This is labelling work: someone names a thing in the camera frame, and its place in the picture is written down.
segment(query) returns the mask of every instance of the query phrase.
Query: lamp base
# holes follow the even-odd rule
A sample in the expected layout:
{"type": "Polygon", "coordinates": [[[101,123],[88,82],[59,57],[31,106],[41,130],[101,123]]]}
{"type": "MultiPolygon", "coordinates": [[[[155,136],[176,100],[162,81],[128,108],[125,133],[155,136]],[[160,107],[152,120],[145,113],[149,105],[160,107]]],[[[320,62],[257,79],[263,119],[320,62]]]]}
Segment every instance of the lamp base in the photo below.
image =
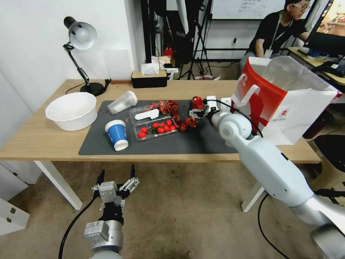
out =
{"type": "Polygon", "coordinates": [[[91,91],[88,91],[88,87],[86,85],[80,88],[81,92],[88,92],[93,94],[94,96],[101,95],[105,92],[106,88],[101,83],[90,83],[91,91]]]}

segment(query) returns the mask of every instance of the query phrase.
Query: black desk lamp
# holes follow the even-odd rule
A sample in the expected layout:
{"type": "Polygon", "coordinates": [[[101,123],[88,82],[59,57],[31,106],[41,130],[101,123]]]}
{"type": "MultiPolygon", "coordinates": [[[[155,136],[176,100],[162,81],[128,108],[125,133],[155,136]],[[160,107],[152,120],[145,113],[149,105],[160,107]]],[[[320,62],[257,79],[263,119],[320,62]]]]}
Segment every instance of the black desk lamp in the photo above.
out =
{"type": "Polygon", "coordinates": [[[85,85],[81,87],[80,91],[91,93],[94,96],[104,93],[107,90],[111,79],[105,80],[105,86],[100,83],[89,83],[89,76],[81,67],[79,67],[78,63],[75,61],[71,54],[71,50],[74,48],[79,50],[86,50],[94,45],[97,38],[97,32],[95,28],[88,23],[77,22],[73,17],[70,16],[64,19],[64,25],[68,29],[69,42],[63,45],[63,47],[77,67],[79,74],[85,80],[85,85]]]}

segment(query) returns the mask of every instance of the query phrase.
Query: computer monitor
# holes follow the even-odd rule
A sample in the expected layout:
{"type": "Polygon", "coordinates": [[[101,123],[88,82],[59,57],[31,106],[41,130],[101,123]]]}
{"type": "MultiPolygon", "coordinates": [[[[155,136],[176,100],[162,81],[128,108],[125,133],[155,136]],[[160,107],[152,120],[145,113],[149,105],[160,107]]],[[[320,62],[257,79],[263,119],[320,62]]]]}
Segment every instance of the computer monitor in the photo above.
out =
{"type": "Polygon", "coordinates": [[[304,46],[345,55],[345,0],[329,0],[304,46]]]}

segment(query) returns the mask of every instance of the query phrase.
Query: man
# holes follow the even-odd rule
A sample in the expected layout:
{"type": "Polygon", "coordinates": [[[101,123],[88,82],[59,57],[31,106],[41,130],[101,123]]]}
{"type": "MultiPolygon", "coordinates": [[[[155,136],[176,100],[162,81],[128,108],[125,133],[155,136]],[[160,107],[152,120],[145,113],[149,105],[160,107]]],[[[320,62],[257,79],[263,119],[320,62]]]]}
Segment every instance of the man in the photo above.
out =
{"type": "Polygon", "coordinates": [[[238,77],[250,56],[259,58],[279,56],[279,49],[291,35],[306,41],[309,32],[300,18],[309,9],[309,3],[309,0],[286,0],[284,10],[271,13],[262,20],[249,49],[240,61],[238,77]]]}

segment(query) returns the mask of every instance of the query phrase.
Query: clear plastic cup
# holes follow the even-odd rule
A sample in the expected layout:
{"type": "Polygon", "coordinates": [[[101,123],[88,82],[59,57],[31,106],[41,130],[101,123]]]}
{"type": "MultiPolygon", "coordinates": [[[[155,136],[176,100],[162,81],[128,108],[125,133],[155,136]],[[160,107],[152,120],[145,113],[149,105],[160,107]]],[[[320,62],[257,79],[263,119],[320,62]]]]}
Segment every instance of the clear plastic cup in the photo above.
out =
{"type": "Polygon", "coordinates": [[[112,114],[119,113],[131,106],[135,106],[138,103],[138,99],[135,93],[127,91],[124,95],[117,98],[111,104],[108,105],[108,109],[112,114]]]}

